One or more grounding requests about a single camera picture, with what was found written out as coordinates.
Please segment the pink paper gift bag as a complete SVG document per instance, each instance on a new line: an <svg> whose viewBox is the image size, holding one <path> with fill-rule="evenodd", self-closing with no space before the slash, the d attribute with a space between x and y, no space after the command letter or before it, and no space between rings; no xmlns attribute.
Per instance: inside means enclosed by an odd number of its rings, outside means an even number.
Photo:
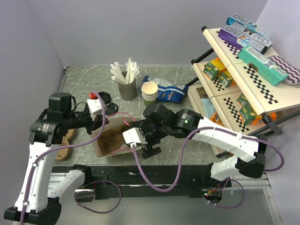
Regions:
<svg viewBox="0 0 300 225"><path fill-rule="evenodd" d="M131 122L139 120L140 118L125 114L118 117L109 116L109 123L105 125L101 136L91 144L96 157L112 157L132 152L131 148L126 145L122 133L129 129Z"/></svg>

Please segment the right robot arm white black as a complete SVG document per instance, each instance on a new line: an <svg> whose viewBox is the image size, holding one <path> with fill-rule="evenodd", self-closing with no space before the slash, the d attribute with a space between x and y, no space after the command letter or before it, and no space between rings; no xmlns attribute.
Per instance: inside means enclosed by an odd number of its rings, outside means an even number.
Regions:
<svg viewBox="0 0 300 225"><path fill-rule="evenodd" d="M205 174L205 183L215 187L220 181L234 175L260 178L265 169L266 145L257 137L243 135L212 122L205 116L181 109L173 112L162 104L151 104L143 112L138 124L142 144L148 148L166 136L208 143L232 153L233 156L219 163L212 163Z"/></svg>

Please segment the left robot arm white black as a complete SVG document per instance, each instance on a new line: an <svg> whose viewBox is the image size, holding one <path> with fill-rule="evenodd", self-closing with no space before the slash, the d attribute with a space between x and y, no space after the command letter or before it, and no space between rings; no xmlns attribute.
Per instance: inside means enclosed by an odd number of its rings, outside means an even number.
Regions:
<svg viewBox="0 0 300 225"><path fill-rule="evenodd" d="M53 190L48 189L54 159L63 149L62 141L68 131L85 128L91 135L108 123L105 103L97 92L94 95L96 99L88 99L82 112L76 110L76 99L70 93L57 92L49 97L48 108L30 126L30 154L24 182L14 206L5 210L5 220L21 225L54 225L61 214L63 197L78 187L92 185L91 168L74 165Z"/></svg>

